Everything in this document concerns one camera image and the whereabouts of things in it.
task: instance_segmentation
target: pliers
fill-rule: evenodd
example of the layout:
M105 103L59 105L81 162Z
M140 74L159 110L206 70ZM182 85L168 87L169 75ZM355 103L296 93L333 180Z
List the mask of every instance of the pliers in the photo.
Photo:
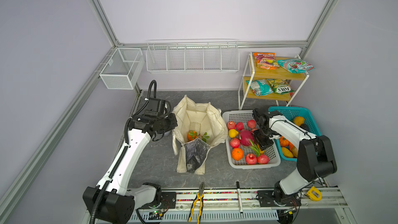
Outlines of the pliers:
M195 208L196 202L198 202L198 200L199 200L200 201L200 210L199 210L199 216L198 216L197 224L200 223L200 219L202 217L202 210L203 210L203 196L204 196L203 191L204 190L205 190L205 183L202 183L200 185L200 187L199 187L199 192L196 194L195 200L193 200L193 203L192 203L192 206L191 206L191 212L189 214L188 222L191 222L192 215L193 215L193 209Z

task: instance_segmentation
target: white mesh basket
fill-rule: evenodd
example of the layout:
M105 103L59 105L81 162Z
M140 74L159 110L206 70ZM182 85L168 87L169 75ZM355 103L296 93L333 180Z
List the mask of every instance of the white mesh basket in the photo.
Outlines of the white mesh basket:
M230 121L234 121L235 123L242 122L245 129L250 130L250 128L247 127L246 123L247 123L247 121L253 119L253 110L240 110L240 111L224 112L222 114L222 119L226 123L228 123ZM228 153L228 161L229 161L229 164L235 169L270 168L270 167L278 166L281 163L281 157L279 156L278 149L277 149L275 143L271 147L268 147L264 151L264 154L266 154L269 157L269 162L267 164L248 165L248 164L246 164L246 155L249 153L254 153L254 151L248 147L244 147L243 145L240 145L239 148L241 148L243 150L243 158L239 161L236 161L236 160L232 159L232 157L231 157L231 152L232 152L233 148L229 145L229 141L231 141L231 138L228 138L228 142L225 142L226 151Z
M144 63L140 48L118 47L99 75L109 89L134 89Z
M147 70L165 72L237 72L238 42L149 44Z

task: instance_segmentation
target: table surface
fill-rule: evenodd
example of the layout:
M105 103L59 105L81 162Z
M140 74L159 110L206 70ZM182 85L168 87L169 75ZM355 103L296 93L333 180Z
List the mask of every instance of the table surface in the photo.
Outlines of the table surface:
M187 95L196 103L211 102L222 112L237 110L236 91L158 91L157 98L168 100L172 107ZM258 108L267 111L275 106L275 101L246 99L244 109ZM129 181L129 188L140 187L145 182L159 184L163 189L197 188L201 182L205 187L236 187L236 181L242 188L274 187L296 167L296 162L282 160L276 167L266 169L235 169L228 162L226 145L219 144L212 148L206 160L204 175L177 173L178 155L174 155L172 135L157 142L150 141L144 148Z

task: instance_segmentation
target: blue basket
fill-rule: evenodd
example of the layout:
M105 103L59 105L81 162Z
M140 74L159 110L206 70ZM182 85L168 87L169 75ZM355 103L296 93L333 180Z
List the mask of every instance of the blue basket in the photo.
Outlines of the blue basket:
M278 111L281 114L283 114L288 120L293 122L293 119L297 116L301 116L305 119L304 124L310 128L310 132L315 134L316 136L321 136L321 131L319 130L318 126L316 125L316 122L314 120L314 117L312 117L312 114L310 110L304 107L270 107L268 108L268 111ZM281 158L287 161L297 161L297 158L288 158L285 157L282 153L281 145L279 144L279 141L275 139L275 144L276 147L278 148L279 154L281 155Z

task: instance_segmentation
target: snack package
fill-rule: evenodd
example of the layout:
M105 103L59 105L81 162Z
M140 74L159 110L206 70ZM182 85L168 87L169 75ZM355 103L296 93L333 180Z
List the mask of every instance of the snack package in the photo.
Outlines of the snack package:
M291 73L304 73L314 69L314 66L301 59L278 60L278 64Z
M250 88L256 96L264 96L273 92L266 80L251 81Z
M275 53L253 53L256 59L257 67L263 69L277 69L279 67L278 62L275 59Z
M289 86L286 80L267 79L267 81L270 83L274 93L285 94L285 93L294 92L294 90Z

